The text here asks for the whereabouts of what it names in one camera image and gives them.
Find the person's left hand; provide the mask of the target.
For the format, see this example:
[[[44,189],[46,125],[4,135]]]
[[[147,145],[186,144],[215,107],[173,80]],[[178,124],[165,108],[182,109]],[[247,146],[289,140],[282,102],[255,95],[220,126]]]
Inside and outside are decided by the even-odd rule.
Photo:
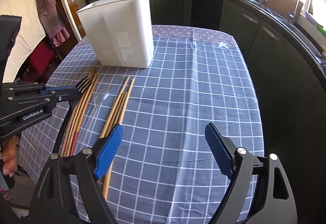
[[[11,137],[2,151],[3,174],[10,178],[17,171],[17,145],[16,136]]]

